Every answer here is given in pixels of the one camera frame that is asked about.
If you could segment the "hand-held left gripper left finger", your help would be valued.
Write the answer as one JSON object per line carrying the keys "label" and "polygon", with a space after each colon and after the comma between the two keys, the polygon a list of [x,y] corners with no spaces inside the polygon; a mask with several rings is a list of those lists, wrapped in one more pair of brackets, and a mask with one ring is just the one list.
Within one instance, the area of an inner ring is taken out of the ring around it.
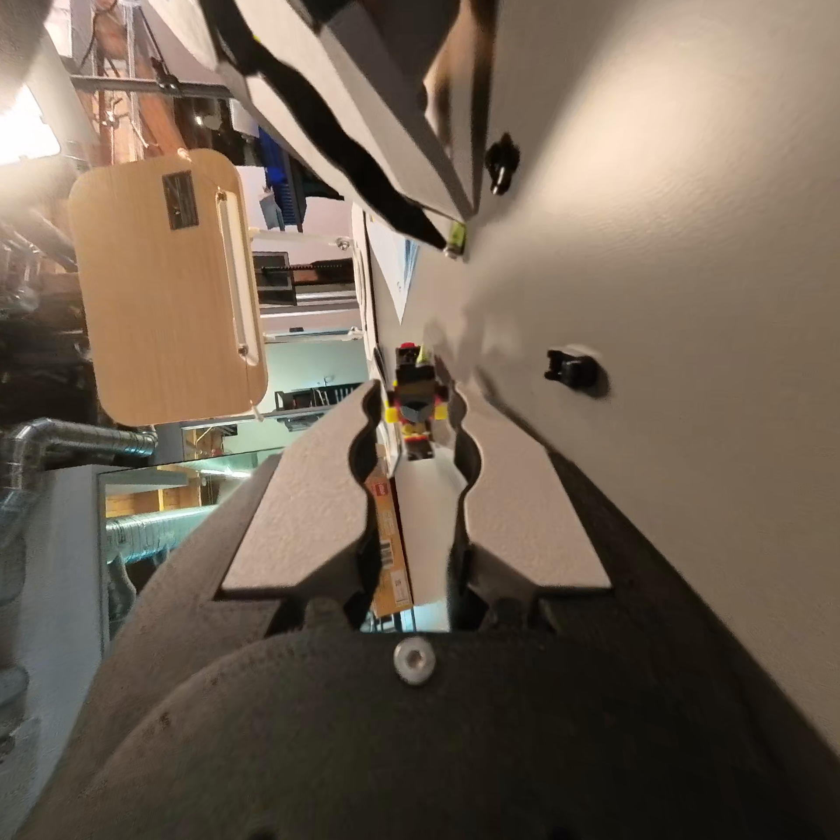
{"label": "hand-held left gripper left finger", "polygon": [[382,559],[365,482],[381,419],[382,386],[369,380],[284,450],[222,593],[372,602]]}

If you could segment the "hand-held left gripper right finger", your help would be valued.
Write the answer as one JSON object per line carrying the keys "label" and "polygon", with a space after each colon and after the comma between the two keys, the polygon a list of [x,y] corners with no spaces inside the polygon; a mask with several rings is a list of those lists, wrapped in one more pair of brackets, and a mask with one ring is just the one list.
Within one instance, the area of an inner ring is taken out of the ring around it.
{"label": "hand-held left gripper right finger", "polygon": [[477,384],[451,402],[455,466],[465,479],[451,548],[451,583],[485,604],[608,592],[598,557],[548,450]]}

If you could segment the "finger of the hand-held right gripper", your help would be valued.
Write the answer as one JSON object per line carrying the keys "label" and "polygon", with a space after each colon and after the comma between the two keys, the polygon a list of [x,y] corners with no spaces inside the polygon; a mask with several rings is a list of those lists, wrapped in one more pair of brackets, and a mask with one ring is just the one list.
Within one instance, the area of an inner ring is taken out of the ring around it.
{"label": "finger of the hand-held right gripper", "polygon": [[427,120],[424,80],[459,2],[236,2],[257,39],[326,99],[395,188],[433,223],[474,207]]}
{"label": "finger of the hand-held right gripper", "polygon": [[344,129],[321,92],[256,37],[236,2],[199,2],[218,68],[294,155],[336,192],[359,201],[397,233],[437,251],[446,238],[401,194],[374,156]]}

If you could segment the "black red yellow lego model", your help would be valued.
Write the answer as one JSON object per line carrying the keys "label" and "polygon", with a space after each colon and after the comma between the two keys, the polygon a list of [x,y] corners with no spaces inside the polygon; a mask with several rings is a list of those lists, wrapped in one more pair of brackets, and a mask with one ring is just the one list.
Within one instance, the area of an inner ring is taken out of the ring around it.
{"label": "black red yellow lego model", "polygon": [[385,421],[395,427],[407,461],[434,457],[434,424],[448,417],[448,394],[434,353],[426,345],[405,342],[395,348],[395,374],[386,392]]}

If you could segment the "orange cardboard lego box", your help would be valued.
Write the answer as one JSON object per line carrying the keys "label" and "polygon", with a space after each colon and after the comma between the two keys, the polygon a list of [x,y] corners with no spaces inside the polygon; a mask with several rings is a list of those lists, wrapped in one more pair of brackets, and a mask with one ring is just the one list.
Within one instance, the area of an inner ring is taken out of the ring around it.
{"label": "orange cardboard lego box", "polygon": [[381,572],[371,609],[375,618],[385,619],[412,609],[414,601],[397,512],[396,490],[386,473],[382,446],[377,445],[376,454],[375,467],[365,481],[374,500],[381,555]]}

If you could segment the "small black lego piece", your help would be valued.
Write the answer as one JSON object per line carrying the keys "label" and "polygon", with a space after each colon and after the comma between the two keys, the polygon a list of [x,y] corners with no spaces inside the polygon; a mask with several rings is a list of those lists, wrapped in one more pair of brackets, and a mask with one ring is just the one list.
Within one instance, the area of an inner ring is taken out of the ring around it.
{"label": "small black lego piece", "polygon": [[504,132],[485,154],[485,169],[489,176],[490,193],[504,196],[511,189],[513,176],[521,162],[521,152],[509,132]]}
{"label": "small black lego piece", "polygon": [[570,346],[549,348],[543,378],[566,389],[592,398],[605,397],[610,391],[606,370],[591,353]]}

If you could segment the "open instruction booklet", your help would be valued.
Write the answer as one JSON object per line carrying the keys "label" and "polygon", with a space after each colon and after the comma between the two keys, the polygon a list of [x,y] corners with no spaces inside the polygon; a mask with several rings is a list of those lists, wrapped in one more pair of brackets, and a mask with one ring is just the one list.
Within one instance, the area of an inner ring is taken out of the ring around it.
{"label": "open instruction booklet", "polygon": [[373,216],[365,215],[365,230],[391,295],[397,320],[403,322],[417,267],[419,244],[391,230]]}

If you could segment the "wooden board on white stand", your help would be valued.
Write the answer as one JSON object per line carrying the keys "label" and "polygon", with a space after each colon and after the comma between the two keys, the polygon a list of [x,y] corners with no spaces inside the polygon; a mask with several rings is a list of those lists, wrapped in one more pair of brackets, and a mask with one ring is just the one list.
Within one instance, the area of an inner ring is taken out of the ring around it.
{"label": "wooden board on white stand", "polygon": [[93,169],[67,200],[101,406],[132,427],[259,415],[268,314],[237,167],[213,150]]}

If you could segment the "silver ventilation duct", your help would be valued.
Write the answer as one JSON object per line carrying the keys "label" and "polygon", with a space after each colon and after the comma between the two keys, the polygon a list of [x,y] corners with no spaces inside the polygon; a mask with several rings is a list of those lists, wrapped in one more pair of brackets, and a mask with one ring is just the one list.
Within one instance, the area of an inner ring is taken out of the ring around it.
{"label": "silver ventilation duct", "polygon": [[150,457],[158,445],[152,428],[123,430],[38,418],[15,426],[2,442],[2,490],[31,490],[49,454]]}

